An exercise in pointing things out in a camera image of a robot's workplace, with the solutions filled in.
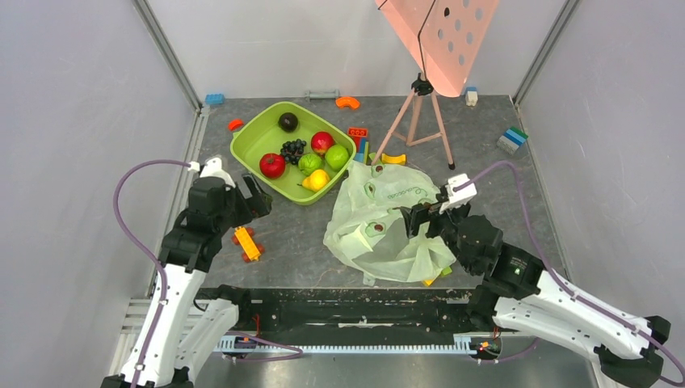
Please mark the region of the dark fake grape bunch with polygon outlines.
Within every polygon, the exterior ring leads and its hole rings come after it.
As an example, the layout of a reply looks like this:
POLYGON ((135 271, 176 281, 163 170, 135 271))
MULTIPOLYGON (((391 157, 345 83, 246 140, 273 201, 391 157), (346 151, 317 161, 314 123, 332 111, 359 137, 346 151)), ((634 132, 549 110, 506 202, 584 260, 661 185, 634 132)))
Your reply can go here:
POLYGON ((286 141, 280 148, 279 155, 284 158, 286 163, 297 165, 301 157, 305 154, 307 142, 302 139, 286 141))

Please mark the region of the green fake cabbage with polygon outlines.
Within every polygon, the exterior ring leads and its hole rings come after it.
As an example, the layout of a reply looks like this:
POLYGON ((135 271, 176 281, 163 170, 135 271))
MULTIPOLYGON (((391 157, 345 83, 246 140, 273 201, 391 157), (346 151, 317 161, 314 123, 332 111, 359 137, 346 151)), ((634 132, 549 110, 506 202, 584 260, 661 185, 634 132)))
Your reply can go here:
POLYGON ((322 168, 323 159, 318 154, 307 153, 299 158, 297 166, 303 175, 310 176, 316 170, 322 168))

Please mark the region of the pale green plastic bag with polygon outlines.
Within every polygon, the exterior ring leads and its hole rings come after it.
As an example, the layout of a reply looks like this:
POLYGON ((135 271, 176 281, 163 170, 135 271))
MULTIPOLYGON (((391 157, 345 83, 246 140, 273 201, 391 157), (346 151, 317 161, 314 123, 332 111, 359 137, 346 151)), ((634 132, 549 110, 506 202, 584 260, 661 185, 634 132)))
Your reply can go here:
POLYGON ((435 202, 439 192, 425 173, 398 165, 352 161, 327 224, 323 243, 341 263, 366 277, 396 282, 434 280, 456 262, 427 224, 409 238, 402 208, 435 202))

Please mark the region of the dark fake avocado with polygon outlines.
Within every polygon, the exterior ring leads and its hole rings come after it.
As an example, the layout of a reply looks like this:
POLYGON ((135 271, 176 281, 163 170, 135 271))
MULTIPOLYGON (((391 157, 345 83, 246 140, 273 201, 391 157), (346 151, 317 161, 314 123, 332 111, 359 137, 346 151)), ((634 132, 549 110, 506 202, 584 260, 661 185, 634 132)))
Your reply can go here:
POLYGON ((279 116, 278 126, 286 133, 292 133, 299 127, 299 119, 292 112, 285 112, 279 116))

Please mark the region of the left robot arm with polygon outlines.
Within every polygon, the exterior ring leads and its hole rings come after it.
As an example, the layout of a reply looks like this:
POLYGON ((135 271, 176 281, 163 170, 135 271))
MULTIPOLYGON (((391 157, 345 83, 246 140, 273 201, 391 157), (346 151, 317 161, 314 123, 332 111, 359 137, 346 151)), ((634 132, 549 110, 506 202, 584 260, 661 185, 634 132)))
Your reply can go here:
POLYGON ((271 197, 254 176, 245 173, 242 179, 248 196, 226 172, 202 172, 191 184, 187 207, 154 258, 158 282, 141 333, 122 369, 103 379, 104 387, 193 387, 224 333, 252 323, 254 308, 247 291, 222 286, 200 322, 183 334, 223 237, 271 211, 271 197))

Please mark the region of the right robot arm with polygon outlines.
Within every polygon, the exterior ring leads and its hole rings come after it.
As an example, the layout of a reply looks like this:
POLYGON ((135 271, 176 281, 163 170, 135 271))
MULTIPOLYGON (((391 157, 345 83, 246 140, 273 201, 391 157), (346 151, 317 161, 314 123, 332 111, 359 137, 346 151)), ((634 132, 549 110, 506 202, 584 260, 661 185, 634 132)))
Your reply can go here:
POLYGON ((500 229, 469 211, 463 205, 440 212, 437 204, 400 209, 408 237, 442 239, 467 273, 482 276, 466 307, 472 327, 519 331, 557 344, 596 363, 623 386, 651 387, 658 381, 664 361, 657 346, 668 340, 669 321, 609 306, 504 242, 500 229))

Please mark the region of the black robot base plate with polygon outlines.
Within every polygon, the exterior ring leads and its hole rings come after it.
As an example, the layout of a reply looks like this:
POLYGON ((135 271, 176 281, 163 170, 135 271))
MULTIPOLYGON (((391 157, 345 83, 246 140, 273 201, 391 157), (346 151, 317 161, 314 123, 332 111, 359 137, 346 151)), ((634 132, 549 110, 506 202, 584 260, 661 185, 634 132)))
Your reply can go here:
POLYGON ((467 289, 202 288, 200 300, 239 307, 234 330, 288 345, 447 345, 454 335, 492 333, 470 315, 467 289))

